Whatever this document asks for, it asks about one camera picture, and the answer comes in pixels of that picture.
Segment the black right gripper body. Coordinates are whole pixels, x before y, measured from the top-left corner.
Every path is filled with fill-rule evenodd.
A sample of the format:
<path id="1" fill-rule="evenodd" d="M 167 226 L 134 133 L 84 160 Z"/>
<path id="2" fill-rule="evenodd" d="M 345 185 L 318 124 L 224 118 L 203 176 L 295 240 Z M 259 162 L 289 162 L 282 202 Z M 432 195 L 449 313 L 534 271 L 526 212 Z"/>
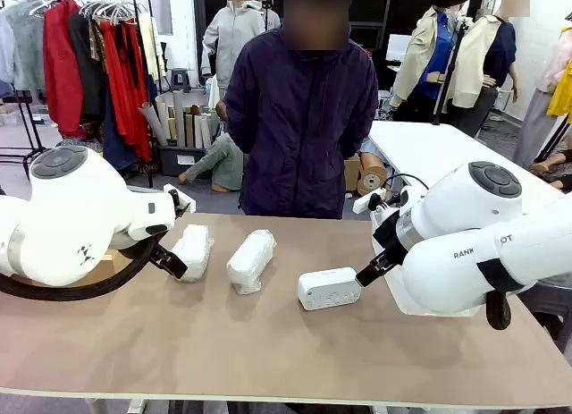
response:
<path id="1" fill-rule="evenodd" d="M 374 231 L 374 240 L 381 246 L 380 260 L 386 266 L 401 266 L 408 251 L 401 244 L 397 234 L 397 222 L 400 219 L 398 209 L 386 217 L 380 226 Z"/>

